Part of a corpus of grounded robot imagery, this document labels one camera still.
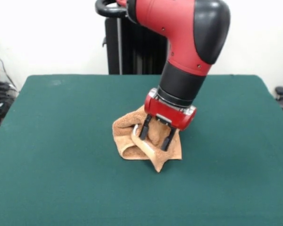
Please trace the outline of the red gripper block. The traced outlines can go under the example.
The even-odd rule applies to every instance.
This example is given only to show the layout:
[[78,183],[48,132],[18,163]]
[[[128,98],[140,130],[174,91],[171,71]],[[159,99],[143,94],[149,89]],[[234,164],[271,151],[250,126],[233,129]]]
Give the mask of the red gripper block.
[[148,115],[142,125],[139,138],[141,140],[146,139],[149,131],[149,123],[152,117],[156,117],[171,126],[169,135],[164,139],[161,145],[161,150],[167,151],[173,140],[176,129],[185,130],[194,119],[197,108],[193,105],[186,108],[170,105],[159,97],[157,88],[152,88],[146,96],[144,111]]

